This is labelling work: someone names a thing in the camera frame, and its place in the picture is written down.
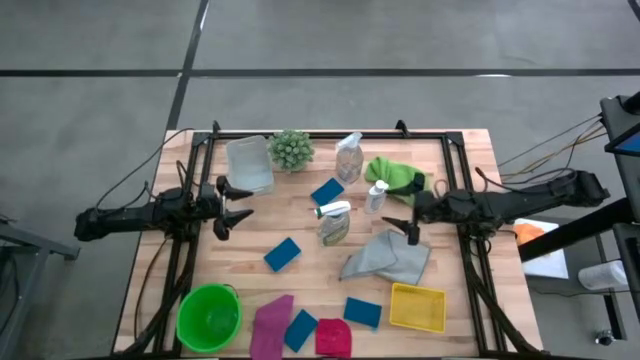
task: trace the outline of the gray floor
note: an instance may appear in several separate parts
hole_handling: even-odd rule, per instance
[[[0,69],[179,68],[197,7],[197,0],[2,0]],[[214,0],[195,67],[639,67],[638,33],[625,0]],[[159,143],[177,82],[0,78],[1,212],[26,229],[75,242],[75,214]],[[178,127],[209,128],[217,119],[228,129],[388,128],[404,119],[414,128],[488,128],[500,162],[594,115],[600,98],[634,93],[639,83],[638,77],[192,79]],[[622,186],[604,144],[583,145],[572,166],[596,172],[617,199]],[[137,195],[144,180],[153,180],[153,167],[106,205]],[[585,211],[550,214],[573,218]],[[75,263],[50,260],[17,358],[109,352],[137,237],[83,244]],[[605,319],[598,298],[532,298],[553,353],[622,359],[640,350],[633,340],[593,345],[591,333]],[[628,297],[621,301],[635,339],[640,326]]]

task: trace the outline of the potted plant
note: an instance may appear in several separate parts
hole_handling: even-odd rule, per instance
[[[304,169],[313,161],[314,150],[309,134],[297,130],[284,130],[269,139],[269,154],[280,169],[291,173]]]

